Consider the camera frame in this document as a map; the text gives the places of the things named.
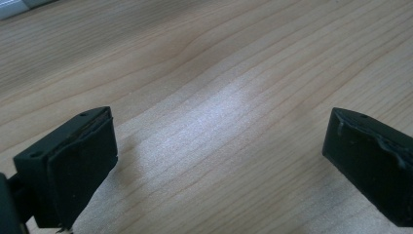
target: light wood surface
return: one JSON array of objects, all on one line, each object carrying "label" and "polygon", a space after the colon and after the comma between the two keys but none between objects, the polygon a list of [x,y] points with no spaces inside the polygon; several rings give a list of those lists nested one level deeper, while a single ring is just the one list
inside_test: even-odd
[{"label": "light wood surface", "polygon": [[112,107],[119,163],[76,234],[413,232],[321,155],[333,106],[413,136],[410,0],[61,0],[1,21],[0,55],[7,176]]}]

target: table surface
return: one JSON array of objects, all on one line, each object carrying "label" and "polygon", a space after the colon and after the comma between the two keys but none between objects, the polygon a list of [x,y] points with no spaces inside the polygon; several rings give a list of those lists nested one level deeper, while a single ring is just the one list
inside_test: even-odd
[{"label": "table surface", "polygon": [[62,0],[1,21],[0,171],[110,105],[119,162],[76,234],[411,233],[321,148],[334,106],[413,136],[412,26],[409,0]]}]

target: wooden table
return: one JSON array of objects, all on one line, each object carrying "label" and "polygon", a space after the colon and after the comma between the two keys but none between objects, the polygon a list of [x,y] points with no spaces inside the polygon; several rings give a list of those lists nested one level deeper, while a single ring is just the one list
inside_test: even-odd
[{"label": "wooden table", "polygon": [[0,171],[110,105],[76,234],[412,233],[321,155],[334,106],[413,135],[412,26],[409,0],[55,2],[0,22]]}]

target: wood grain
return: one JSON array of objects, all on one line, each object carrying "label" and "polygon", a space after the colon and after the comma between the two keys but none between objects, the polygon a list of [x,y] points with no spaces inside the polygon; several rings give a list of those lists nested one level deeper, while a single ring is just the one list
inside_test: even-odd
[{"label": "wood grain", "polygon": [[333,106],[413,136],[412,26],[409,0],[55,2],[0,22],[0,171],[110,105],[75,233],[412,233],[321,156]]}]

